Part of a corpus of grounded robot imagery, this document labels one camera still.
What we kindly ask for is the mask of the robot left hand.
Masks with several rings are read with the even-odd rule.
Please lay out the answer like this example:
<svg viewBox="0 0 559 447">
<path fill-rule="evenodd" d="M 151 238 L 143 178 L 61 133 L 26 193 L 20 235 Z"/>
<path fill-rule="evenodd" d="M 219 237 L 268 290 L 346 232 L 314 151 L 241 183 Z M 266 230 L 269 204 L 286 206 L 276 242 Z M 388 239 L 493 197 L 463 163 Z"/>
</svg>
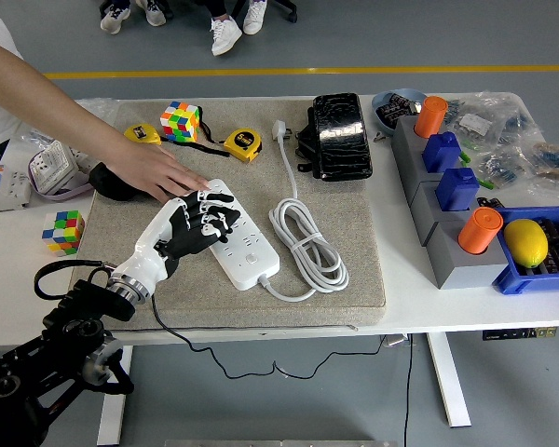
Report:
<svg viewBox="0 0 559 447">
<path fill-rule="evenodd" d="M 179 260 L 198 254 L 214 243 L 227 242 L 240 211 L 229 207 L 231 195 L 196 191 L 169 200 L 135 243 L 132 256 L 119 265 L 109 283 L 137 286 L 145 296 L 169 278 Z"/>
</svg>

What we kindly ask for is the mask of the person's left hand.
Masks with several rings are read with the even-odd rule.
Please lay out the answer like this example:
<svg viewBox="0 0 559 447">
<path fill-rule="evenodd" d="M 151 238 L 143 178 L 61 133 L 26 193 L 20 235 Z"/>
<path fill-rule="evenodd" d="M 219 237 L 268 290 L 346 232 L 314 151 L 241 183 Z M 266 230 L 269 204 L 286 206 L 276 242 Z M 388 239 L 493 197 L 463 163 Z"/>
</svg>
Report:
<svg viewBox="0 0 559 447">
<path fill-rule="evenodd" d="M 122 137 L 100 146 L 95 156 L 101 162 L 92 173 L 95 189 L 115 200 L 129 200 L 145 193 L 164 204 L 172 197 L 210 188 L 205 178 L 156 144 Z"/>
</svg>

